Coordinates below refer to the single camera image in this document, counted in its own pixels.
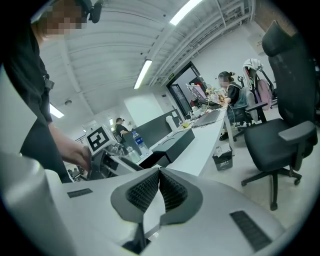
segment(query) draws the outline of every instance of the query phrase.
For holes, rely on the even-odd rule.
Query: seated woman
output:
[[[227,108],[227,116],[229,118],[230,123],[234,123],[234,112],[230,107],[233,107],[235,103],[239,99],[240,90],[242,87],[234,82],[234,79],[232,76],[234,76],[235,73],[233,72],[227,72],[223,71],[219,74],[219,84],[222,88],[226,90],[226,97],[224,98],[224,102],[228,104]],[[228,138],[228,132],[226,129],[226,125],[224,125],[224,134],[220,137],[220,141],[224,141]]]

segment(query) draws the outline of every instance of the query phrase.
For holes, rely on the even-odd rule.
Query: exit sign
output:
[[[172,74],[169,76],[169,80],[171,80],[174,76],[175,76],[175,74],[172,73]]]

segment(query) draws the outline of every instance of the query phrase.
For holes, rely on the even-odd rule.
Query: fluorescent light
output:
[[[58,109],[50,104],[50,113],[57,118],[62,118],[64,114],[62,114]]]
[[[146,75],[151,63],[152,63],[152,60],[150,60],[150,59],[146,59],[145,60],[145,62],[143,64],[143,68],[142,68],[142,70],[141,70],[141,72],[139,74],[139,77],[138,77],[137,81],[135,82],[134,89],[138,89],[140,87],[141,82],[144,79],[144,77],[145,77],[145,75]]]
[[[202,0],[190,0],[174,15],[170,23],[177,25],[193,8],[196,7]]]

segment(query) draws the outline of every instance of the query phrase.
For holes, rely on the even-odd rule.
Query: white corrugated ceiling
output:
[[[104,0],[98,23],[45,43],[40,55],[55,82],[50,101],[68,116],[55,121],[62,127],[84,123],[117,105],[117,91],[133,88],[145,59],[152,65],[141,86],[166,85],[219,35],[249,21],[254,1],[203,0],[177,26],[170,24],[187,2]],[[67,99],[74,103],[64,106]]]

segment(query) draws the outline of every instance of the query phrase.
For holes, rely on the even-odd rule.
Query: black trash bin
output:
[[[223,153],[220,157],[213,156],[212,158],[213,158],[213,160],[215,162],[216,169],[218,171],[229,169],[229,168],[231,168],[233,166],[232,148],[230,148],[229,152]]]

